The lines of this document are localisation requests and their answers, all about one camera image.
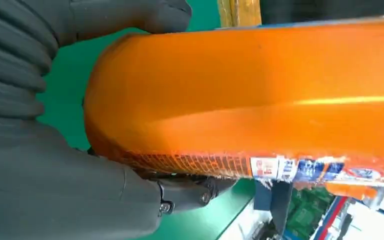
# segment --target robotic hand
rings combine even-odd
[[[60,47],[128,27],[184,31],[191,14],[185,0],[0,0],[0,240],[136,238],[218,194],[212,178],[142,179],[35,120]]]

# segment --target green surface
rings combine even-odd
[[[220,27],[216,0],[189,0],[189,3],[194,16],[189,31]],[[39,120],[58,128],[72,147],[83,150],[89,147],[81,102],[93,65],[106,46],[129,31],[134,30],[61,49],[52,65],[51,74],[46,77],[47,91],[38,96],[44,102],[46,112]],[[157,232],[142,240],[217,239],[253,195],[253,182],[242,180],[205,208],[165,216]]]

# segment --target orange bottle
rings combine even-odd
[[[99,58],[84,121],[135,168],[384,184],[384,19],[130,35]]]

